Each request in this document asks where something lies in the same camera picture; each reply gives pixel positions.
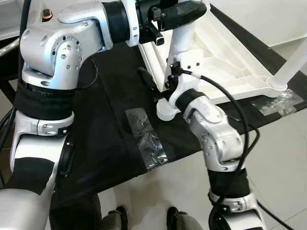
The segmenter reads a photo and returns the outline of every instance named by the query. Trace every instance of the black table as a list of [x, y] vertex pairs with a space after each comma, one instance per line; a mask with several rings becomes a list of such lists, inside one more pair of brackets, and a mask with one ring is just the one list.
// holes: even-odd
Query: black table
[[[247, 47], [247, 49], [275, 74], [285, 59], [232, 21], [214, 6], [213, 14]], [[158, 134], [169, 162], [177, 161], [200, 150], [182, 115], [171, 122], [163, 122], [156, 116], [155, 103], [149, 91], [137, 75], [137, 68], [144, 67], [137, 47], [117, 44], [111, 51], [95, 55], [99, 65], [100, 79], [85, 91], [76, 93], [74, 101], [76, 158], [73, 170], [67, 178], [58, 181], [53, 195], [52, 209], [69, 205], [90, 194], [98, 193], [133, 177], [144, 174], [147, 169], [138, 150], [138, 140], [133, 136], [125, 110], [143, 108]], [[80, 81], [91, 81], [95, 74], [90, 61], [80, 71]], [[298, 72], [289, 82], [289, 88], [305, 101], [296, 109], [307, 107], [307, 77]], [[263, 116], [251, 101], [265, 96], [240, 100], [247, 119], [256, 127], [281, 118], [279, 113]], [[236, 116], [231, 103], [221, 106], [228, 115]], [[242, 132], [238, 123], [232, 124]]]

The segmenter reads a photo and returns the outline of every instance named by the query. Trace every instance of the clear tape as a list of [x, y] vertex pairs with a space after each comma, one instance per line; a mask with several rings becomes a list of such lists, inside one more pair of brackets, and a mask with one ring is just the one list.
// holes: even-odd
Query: clear tape
[[142, 108], [126, 110], [133, 135], [139, 140], [139, 150], [147, 170], [168, 162], [163, 146]]
[[278, 112], [286, 116], [296, 112], [294, 105], [304, 102], [294, 91], [287, 89], [276, 98], [262, 97], [251, 102], [264, 116]]

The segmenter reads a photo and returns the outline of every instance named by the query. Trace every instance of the white floor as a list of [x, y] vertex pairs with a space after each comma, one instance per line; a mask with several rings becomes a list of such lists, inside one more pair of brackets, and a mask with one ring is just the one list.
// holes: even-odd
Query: white floor
[[[258, 199], [296, 230], [307, 229], [307, 110], [260, 129], [247, 159]], [[176, 206], [206, 230], [211, 204], [202, 153], [160, 167], [99, 193], [103, 216], [124, 205], [131, 230], [165, 230], [166, 210]], [[283, 230], [267, 215], [268, 229]]]

